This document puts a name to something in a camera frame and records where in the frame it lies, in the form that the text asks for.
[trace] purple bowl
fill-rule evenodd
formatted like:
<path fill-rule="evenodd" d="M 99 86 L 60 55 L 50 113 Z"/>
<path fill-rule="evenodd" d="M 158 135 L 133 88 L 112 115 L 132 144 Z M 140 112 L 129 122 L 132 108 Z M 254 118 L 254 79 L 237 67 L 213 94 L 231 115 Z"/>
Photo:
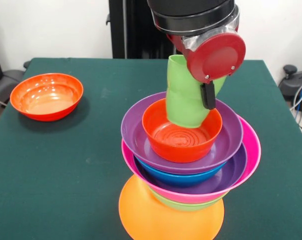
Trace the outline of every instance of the purple bowl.
<path fill-rule="evenodd" d="M 124 115 L 121 134 L 125 144 L 144 163 L 171 174 L 199 174 L 218 167 L 230 159 L 240 148 L 243 128 L 237 114 L 225 103 L 216 100 L 216 109 L 222 116 L 223 126 L 210 152 L 198 161 L 178 163 L 165 160 L 151 148 L 142 126 L 142 115 L 152 103 L 166 97 L 156 93 L 135 103 Z"/>
<path fill-rule="evenodd" d="M 236 154 L 210 179 L 193 186 L 172 186 L 151 176 L 139 163 L 134 160 L 141 175 L 151 184 L 159 188 L 180 194 L 210 194 L 223 191 L 235 184 L 244 173 L 247 166 L 247 151 L 242 144 Z"/>

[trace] white wall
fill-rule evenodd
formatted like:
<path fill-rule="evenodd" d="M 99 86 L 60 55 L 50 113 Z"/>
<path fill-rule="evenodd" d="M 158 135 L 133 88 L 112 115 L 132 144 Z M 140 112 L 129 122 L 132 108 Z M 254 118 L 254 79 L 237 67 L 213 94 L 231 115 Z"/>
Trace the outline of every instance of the white wall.
<path fill-rule="evenodd" d="M 0 0 L 0 63 L 33 57 L 112 58 L 109 0 Z"/>
<path fill-rule="evenodd" d="M 235 0 L 240 7 L 239 34 L 246 44 L 246 59 L 263 59 L 274 80 L 283 66 L 302 71 L 302 0 Z"/>
<path fill-rule="evenodd" d="M 236 3 L 246 59 L 265 60 L 276 82 L 285 64 L 302 70 L 302 0 Z M 111 58 L 108 5 L 108 0 L 0 0 L 2 67 L 21 68 L 33 57 Z"/>

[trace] blue bowl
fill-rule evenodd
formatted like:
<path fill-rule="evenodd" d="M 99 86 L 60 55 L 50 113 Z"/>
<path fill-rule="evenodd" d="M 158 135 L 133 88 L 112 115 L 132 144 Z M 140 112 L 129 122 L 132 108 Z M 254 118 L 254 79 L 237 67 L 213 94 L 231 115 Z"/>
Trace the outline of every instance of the blue bowl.
<path fill-rule="evenodd" d="M 179 175 L 167 173 L 164 171 L 159 171 L 148 164 L 144 163 L 137 157 L 135 159 L 140 163 L 140 165 L 147 171 L 152 177 L 160 180 L 161 182 L 171 185 L 171 186 L 179 186 L 179 187 L 190 187 L 197 184 L 200 184 L 209 178 L 213 177 L 227 162 L 222 163 L 214 169 L 209 171 L 205 171 L 197 174 L 190 175 Z"/>

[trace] orange plate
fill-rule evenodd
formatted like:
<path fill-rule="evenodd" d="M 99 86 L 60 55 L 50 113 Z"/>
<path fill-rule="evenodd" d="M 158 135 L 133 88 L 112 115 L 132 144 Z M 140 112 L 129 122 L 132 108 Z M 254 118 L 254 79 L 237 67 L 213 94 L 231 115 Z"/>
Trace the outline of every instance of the orange plate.
<path fill-rule="evenodd" d="M 11 92 L 12 106 L 27 117 L 50 122 L 64 118 L 78 105 L 83 85 L 74 76 L 47 73 L 30 77 Z"/>
<path fill-rule="evenodd" d="M 136 175 L 124 185 L 119 214 L 134 240 L 213 240 L 221 229 L 223 200 L 193 212 L 177 211 L 160 203 Z"/>
<path fill-rule="evenodd" d="M 153 151 L 175 163 L 191 163 L 207 155 L 222 125 L 222 117 L 215 108 L 198 128 L 177 126 L 167 119 L 165 98 L 152 103 L 142 116 L 142 126 Z"/>

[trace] pink bowl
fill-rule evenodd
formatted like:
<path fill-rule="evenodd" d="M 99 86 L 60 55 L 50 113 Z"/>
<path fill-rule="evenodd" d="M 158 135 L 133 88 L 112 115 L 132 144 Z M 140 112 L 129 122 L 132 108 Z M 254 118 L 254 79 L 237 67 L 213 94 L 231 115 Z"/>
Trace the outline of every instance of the pink bowl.
<path fill-rule="evenodd" d="M 201 204 L 205 202 L 210 202 L 226 194 L 228 191 L 235 189 L 241 184 L 243 184 L 256 171 L 260 163 L 261 145 L 260 145 L 259 138 L 256 132 L 254 131 L 254 129 L 242 117 L 239 116 L 239 118 L 241 120 L 242 127 L 243 127 L 242 141 L 247 153 L 247 164 L 241 178 L 234 185 L 222 191 L 212 192 L 207 194 L 184 194 L 184 193 L 168 191 L 156 185 L 151 184 L 141 175 L 141 173 L 137 169 L 137 166 L 135 165 L 133 153 L 126 146 L 125 142 L 122 140 L 121 146 L 122 146 L 122 154 L 124 160 L 134 174 L 136 174 L 140 179 L 146 182 L 155 192 L 157 192 L 158 194 L 160 194 L 161 196 L 167 199 L 180 203 L 185 203 L 185 204 Z"/>

